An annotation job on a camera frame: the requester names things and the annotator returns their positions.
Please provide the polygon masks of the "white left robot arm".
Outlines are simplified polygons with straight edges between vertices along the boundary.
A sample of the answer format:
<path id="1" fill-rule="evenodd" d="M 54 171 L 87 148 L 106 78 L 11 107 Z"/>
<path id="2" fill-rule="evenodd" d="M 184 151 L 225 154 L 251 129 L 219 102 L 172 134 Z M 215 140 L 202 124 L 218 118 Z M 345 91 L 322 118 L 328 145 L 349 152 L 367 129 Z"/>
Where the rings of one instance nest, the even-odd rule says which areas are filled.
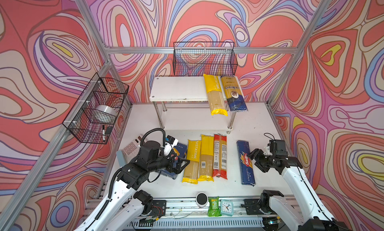
<path id="1" fill-rule="evenodd" d="M 152 172 L 180 174 L 190 163 L 178 157 L 178 140 L 162 128 L 145 133 L 138 154 L 112 177 L 108 194 L 78 227 L 78 231 L 122 231 L 140 216 L 152 212 L 153 197 L 140 190 Z"/>

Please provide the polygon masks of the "blue Ankara spaghetti bag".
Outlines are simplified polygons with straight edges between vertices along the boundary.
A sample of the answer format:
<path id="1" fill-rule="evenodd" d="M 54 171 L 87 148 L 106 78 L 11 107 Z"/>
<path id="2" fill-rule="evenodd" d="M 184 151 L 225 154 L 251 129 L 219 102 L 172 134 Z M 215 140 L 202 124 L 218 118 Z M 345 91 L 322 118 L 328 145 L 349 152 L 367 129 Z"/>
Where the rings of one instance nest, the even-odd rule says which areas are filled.
<path id="1" fill-rule="evenodd" d="M 245 112 L 248 111 L 241 87 L 235 76 L 222 76 L 221 77 L 223 89 L 225 92 L 226 100 L 229 109 L 232 112 Z"/>

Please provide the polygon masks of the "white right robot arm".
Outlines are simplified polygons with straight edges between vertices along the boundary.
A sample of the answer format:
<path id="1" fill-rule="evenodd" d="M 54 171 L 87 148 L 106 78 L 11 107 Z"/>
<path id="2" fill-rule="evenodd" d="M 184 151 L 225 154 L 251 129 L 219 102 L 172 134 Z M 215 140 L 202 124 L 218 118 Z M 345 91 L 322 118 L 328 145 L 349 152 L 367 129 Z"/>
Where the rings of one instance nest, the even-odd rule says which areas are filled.
<path id="1" fill-rule="evenodd" d="M 261 214 L 278 215 L 291 231 L 346 231 L 347 225 L 337 221 L 322 203 L 305 175 L 298 158 L 289 156 L 283 140 L 271 139 L 267 151 L 249 150 L 247 143 L 237 142 L 244 148 L 243 160 L 249 166 L 255 165 L 261 172 L 276 170 L 290 187 L 299 208 L 292 207 L 280 191 L 263 190 L 259 200 L 251 207 Z"/>

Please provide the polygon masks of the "blue Barilla rigatoni box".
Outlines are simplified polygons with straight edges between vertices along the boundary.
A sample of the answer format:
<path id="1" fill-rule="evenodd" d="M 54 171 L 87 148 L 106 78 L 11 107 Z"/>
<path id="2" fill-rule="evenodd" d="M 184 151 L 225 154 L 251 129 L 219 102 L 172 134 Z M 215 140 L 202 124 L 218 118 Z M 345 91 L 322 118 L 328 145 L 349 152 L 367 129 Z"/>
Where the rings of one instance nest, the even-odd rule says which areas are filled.
<path id="1" fill-rule="evenodd" d="M 185 159 L 187 157 L 187 151 L 188 151 L 188 146 L 186 144 L 183 144 L 183 143 L 178 143 L 174 147 L 174 152 L 176 153 L 176 158 L 175 158 L 175 162 L 173 165 L 173 170 L 175 170 L 177 168 L 177 163 L 179 162 L 180 158 Z M 169 172 L 167 170 L 160 170 L 160 171 L 158 171 L 158 173 L 161 176 L 165 176 L 165 177 L 173 179 L 173 180 L 175 180 L 178 176 L 178 174 L 175 174 L 174 172 Z"/>

